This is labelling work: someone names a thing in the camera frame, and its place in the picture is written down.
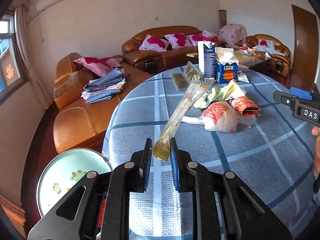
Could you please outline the person's right hand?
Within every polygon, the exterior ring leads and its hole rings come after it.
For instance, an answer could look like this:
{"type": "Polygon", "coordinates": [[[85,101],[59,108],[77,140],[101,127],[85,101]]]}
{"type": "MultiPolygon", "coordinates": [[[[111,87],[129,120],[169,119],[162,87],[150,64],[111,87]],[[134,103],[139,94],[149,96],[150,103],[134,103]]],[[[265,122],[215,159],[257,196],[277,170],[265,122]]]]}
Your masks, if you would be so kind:
{"type": "Polygon", "coordinates": [[[315,177],[319,175],[320,172],[320,140],[319,140],[319,128],[314,126],[311,130],[313,136],[316,137],[315,141],[315,155],[313,163],[313,174],[315,177]]]}

